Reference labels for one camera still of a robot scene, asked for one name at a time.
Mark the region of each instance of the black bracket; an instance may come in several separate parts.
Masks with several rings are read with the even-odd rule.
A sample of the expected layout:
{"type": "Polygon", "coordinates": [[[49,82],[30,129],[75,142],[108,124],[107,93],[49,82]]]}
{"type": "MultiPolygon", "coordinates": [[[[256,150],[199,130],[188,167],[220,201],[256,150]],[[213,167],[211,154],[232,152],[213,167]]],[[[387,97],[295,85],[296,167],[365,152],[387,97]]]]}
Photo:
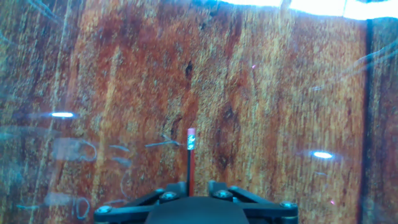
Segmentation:
{"type": "MultiPolygon", "coordinates": [[[[236,203],[249,223],[298,224],[299,209],[291,202],[274,203],[239,187],[227,187],[223,182],[208,183],[208,196],[236,203]]],[[[94,213],[96,223],[144,223],[153,209],[162,203],[188,197],[185,182],[168,184],[121,208],[102,206],[94,213]]]]}

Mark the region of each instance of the screw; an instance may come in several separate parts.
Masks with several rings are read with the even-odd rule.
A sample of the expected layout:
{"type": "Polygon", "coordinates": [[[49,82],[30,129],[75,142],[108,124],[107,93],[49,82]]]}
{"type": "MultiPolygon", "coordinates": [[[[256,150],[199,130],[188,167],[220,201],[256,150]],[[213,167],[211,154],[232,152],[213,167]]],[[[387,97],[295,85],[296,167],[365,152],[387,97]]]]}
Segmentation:
{"type": "Polygon", "coordinates": [[[226,190],[219,190],[214,194],[215,197],[218,198],[228,198],[230,196],[232,196],[231,192],[228,192],[226,190]]]}
{"type": "Polygon", "coordinates": [[[287,201],[284,201],[284,202],[280,203],[279,205],[280,205],[281,207],[284,207],[284,208],[297,207],[297,205],[296,205],[295,203],[287,202],[287,201]]]}
{"type": "Polygon", "coordinates": [[[112,207],[105,205],[105,206],[102,206],[99,209],[97,209],[95,211],[95,213],[104,214],[104,213],[110,212],[111,210],[112,210],[112,207]]]}
{"type": "Polygon", "coordinates": [[[160,197],[163,200],[173,200],[176,198],[176,196],[177,196],[177,194],[174,192],[166,192],[166,193],[162,194],[162,196],[160,196],[160,197]]]}

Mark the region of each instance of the wooden surface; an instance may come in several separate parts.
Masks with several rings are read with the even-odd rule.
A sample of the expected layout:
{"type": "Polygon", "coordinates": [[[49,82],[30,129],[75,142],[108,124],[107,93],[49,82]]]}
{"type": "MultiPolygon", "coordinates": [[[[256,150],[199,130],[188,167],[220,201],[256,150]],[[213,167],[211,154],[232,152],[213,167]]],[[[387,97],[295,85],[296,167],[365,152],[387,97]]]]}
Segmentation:
{"type": "Polygon", "coordinates": [[[362,61],[350,65],[366,55],[365,22],[200,1],[44,2],[64,23],[29,1],[0,4],[12,42],[0,45],[1,124],[59,131],[1,142],[0,223],[81,222],[79,197],[92,223],[95,208],[125,198],[125,174],[132,198],[185,180],[184,147],[144,145],[159,133],[185,144],[189,127],[196,195],[215,179],[297,202],[301,223],[358,221],[366,76],[362,61]],[[50,111],[78,118],[24,116],[50,111]],[[56,160],[60,137],[89,142],[96,160],[56,160]],[[317,149],[335,158],[312,157],[317,149]],[[17,208],[51,197],[66,202],[17,208]]]}
{"type": "Polygon", "coordinates": [[[398,40],[396,19],[372,21],[363,223],[398,223],[398,40]]]}

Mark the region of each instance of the bright light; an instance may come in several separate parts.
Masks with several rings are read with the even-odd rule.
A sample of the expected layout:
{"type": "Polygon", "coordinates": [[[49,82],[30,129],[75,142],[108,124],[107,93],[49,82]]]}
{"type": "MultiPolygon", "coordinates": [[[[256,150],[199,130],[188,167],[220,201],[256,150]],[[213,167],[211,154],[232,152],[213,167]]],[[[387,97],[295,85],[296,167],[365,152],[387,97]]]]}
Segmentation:
{"type": "Polygon", "coordinates": [[[271,6],[280,7],[282,0],[221,0],[234,5],[240,6],[271,6]]]}
{"type": "Polygon", "coordinates": [[[56,118],[71,118],[73,117],[73,113],[70,112],[54,112],[51,113],[51,116],[56,118]]]}
{"type": "Polygon", "coordinates": [[[333,157],[328,152],[314,152],[313,155],[316,156],[316,157],[322,158],[322,159],[330,159],[330,158],[333,157]]]}

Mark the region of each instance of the wooden wall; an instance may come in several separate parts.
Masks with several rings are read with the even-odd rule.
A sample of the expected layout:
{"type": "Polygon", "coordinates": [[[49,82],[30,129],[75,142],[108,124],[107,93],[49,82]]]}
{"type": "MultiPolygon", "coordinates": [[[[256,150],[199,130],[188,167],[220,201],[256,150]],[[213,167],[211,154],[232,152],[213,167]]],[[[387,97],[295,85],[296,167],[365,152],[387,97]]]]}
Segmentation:
{"type": "MultiPolygon", "coordinates": [[[[95,208],[125,198],[122,180],[131,198],[185,180],[184,147],[145,145],[162,141],[160,133],[185,144],[189,127],[197,128],[196,195],[215,179],[297,202],[301,223],[372,223],[375,209],[361,213],[362,198],[385,190],[377,203],[396,211],[389,197],[395,126],[392,115],[382,114],[395,108],[397,66],[356,62],[369,53],[367,44],[375,51],[394,41],[381,20],[369,39],[364,21],[310,16],[286,4],[278,10],[204,1],[44,4],[59,18],[41,14],[38,1],[0,3],[8,40],[0,45],[1,124],[53,130],[2,136],[0,223],[92,223],[95,208]],[[374,69],[370,80],[367,68],[374,69]],[[38,117],[49,111],[78,118],[38,117]],[[363,143],[370,126],[372,148],[363,143]],[[94,156],[83,140],[96,149],[92,162],[80,159],[94,156]],[[74,154],[56,154],[69,147],[74,154]],[[372,156],[381,147],[383,154],[372,156]],[[316,159],[314,150],[335,158],[316,159]],[[366,175],[364,164],[371,164],[366,175]],[[373,179],[390,184],[373,188],[373,179]],[[17,207],[50,197],[59,206],[17,207]],[[73,203],[80,197],[90,203],[83,221],[73,203]]],[[[82,202],[80,215],[86,208],[82,202]]]]}

